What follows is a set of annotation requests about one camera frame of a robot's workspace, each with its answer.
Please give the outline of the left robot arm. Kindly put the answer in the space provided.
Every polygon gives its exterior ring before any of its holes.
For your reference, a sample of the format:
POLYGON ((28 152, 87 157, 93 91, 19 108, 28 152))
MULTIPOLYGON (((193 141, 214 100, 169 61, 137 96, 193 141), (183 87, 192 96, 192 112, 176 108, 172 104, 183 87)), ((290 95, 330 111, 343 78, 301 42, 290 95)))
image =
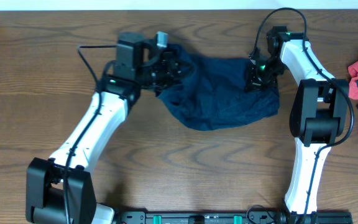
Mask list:
POLYGON ((189 65, 168 47, 168 34, 153 39, 122 32, 116 57, 100 76, 85 115, 48 159, 27 168, 25 217, 30 223, 113 223, 113 208, 97 202, 92 175, 108 141, 126 120, 142 90, 160 92, 184 76, 189 65))

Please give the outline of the navy blue shorts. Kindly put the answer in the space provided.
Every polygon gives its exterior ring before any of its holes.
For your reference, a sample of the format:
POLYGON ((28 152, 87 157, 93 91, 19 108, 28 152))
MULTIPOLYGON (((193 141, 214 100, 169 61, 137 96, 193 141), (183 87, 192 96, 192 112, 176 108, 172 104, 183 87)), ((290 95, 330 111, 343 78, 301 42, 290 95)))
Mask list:
POLYGON ((170 44, 168 49, 190 63, 193 70, 180 83, 163 90, 158 98, 187 128, 235 128, 278 113, 277 88, 244 90, 254 65, 251 60, 191 54, 178 44, 170 44))

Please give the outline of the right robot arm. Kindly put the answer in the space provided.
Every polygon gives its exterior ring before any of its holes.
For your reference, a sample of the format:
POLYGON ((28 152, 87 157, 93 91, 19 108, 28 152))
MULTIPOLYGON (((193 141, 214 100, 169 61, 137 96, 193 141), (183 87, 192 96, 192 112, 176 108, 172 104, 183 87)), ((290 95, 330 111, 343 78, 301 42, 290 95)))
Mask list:
POLYGON ((296 156, 282 211, 247 212, 250 223, 352 223, 350 212, 323 211, 316 206, 323 166, 332 145, 344 130, 348 85, 328 73, 313 54, 307 36, 274 26, 266 35, 268 58, 255 49, 246 79, 248 91, 277 87, 277 76, 289 70, 298 85, 290 113, 296 156))

